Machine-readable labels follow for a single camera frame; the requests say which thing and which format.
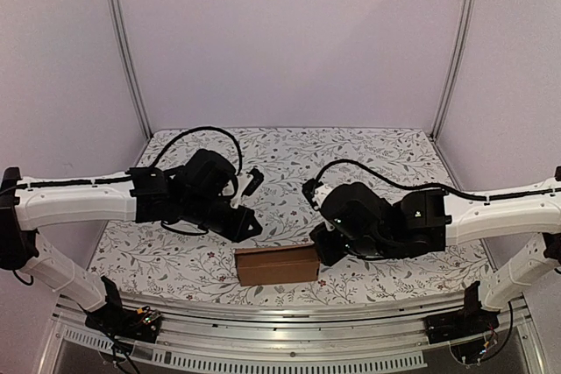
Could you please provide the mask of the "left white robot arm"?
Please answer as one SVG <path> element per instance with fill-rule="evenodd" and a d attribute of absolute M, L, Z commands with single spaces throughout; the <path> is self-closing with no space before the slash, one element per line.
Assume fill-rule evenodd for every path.
<path fill-rule="evenodd" d="M 130 327 L 116 285 L 85 271 L 55 249 L 39 229 L 88 221 L 172 225 L 187 222 L 240 243 L 260 234 L 253 210 L 242 200 L 262 184 L 257 168 L 244 173 L 217 152 L 201 149 L 183 166 L 133 167 L 78 180 L 24 177 L 16 167 L 1 183 L 1 267 L 21 271 L 67 296 L 112 334 Z"/>

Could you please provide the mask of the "brown cardboard paper box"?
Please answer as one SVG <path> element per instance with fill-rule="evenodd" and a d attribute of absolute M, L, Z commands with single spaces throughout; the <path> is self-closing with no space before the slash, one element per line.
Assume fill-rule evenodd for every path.
<path fill-rule="evenodd" d="M 320 267 L 312 244 L 236 249 L 234 259 L 241 286 L 314 282 Z"/>

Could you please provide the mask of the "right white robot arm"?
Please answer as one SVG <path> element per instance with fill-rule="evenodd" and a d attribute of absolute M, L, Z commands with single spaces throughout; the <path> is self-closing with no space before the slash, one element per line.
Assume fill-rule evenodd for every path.
<path fill-rule="evenodd" d="M 330 187 L 322 175 L 302 193 L 323 218 L 310 237 L 323 265 L 347 256 L 362 260 L 417 258 L 484 238 L 529 234 L 530 240 L 500 269 L 465 290 L 464 308 L 453 317 L 460 335 L 472 335 L 543 275 L 560 266 L 560 179 L 511 191 L 467 193 L 442 183 L 392 187 L 395 203 L 362 182 Z"/>

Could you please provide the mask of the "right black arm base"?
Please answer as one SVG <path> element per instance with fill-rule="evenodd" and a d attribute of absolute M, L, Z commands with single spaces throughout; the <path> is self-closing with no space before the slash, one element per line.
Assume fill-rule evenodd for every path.
<path fill-rule="evenodd" d="M 480 282 L 476 281 L 464 291 L 463 306 L 459 310 L 434 314 L 423 319 L 425 335 L 429 344 L 459 340 L 472 335 L 490 333 L 494 336 L 499 327 L 500 311 L 488 311 L 479 298 Z M 489 350 L 491 342 L 479 338 L 471 343 L 453 345 L 452 356 L 461 364 L 481 363 Z"/>

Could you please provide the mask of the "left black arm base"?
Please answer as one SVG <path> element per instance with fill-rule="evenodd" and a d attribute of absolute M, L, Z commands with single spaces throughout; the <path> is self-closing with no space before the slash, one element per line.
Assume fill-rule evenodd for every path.
<path fill-rule="evenodd" d="M 150 306 L 137 309 L 123 307 L 116 284 L 101 277 L 105 287 L 103 305 L 95 311 L 85 311 L 85 324 L 111 337 L 124 337 L 141 342 L 156 343 L 163 321 L 162 313 Z"/>

